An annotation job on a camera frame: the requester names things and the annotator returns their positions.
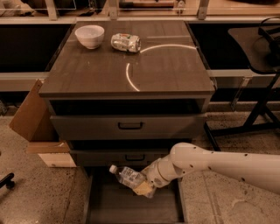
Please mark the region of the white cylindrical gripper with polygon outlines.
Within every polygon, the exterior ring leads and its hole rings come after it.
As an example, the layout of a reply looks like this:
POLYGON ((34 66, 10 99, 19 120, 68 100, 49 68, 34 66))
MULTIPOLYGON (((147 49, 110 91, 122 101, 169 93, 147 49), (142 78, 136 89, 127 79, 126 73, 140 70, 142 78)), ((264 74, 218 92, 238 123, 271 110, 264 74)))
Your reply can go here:
POLYGON ((169 156, 159 158, 152 162, 146 169, 147 181, 142 182, 133 189, 137 195, 152 196, 154 187, 168 186, 174 179, 183 176, 183 170, 175 166, 169 156))

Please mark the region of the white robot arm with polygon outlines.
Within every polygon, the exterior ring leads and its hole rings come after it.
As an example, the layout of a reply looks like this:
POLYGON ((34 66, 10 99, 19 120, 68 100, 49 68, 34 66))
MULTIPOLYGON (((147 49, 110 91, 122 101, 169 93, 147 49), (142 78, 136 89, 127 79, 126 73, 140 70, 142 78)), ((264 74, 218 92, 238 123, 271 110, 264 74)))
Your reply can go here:
POLYGON ((137 195, 153 195, 157 188, 168 186, 174 179, 199 171, 216 172, 280 193, 279 155, 211 151, 191 143, 177 143, 167 156, 143 171, 145 180, 133 189, 137 195))

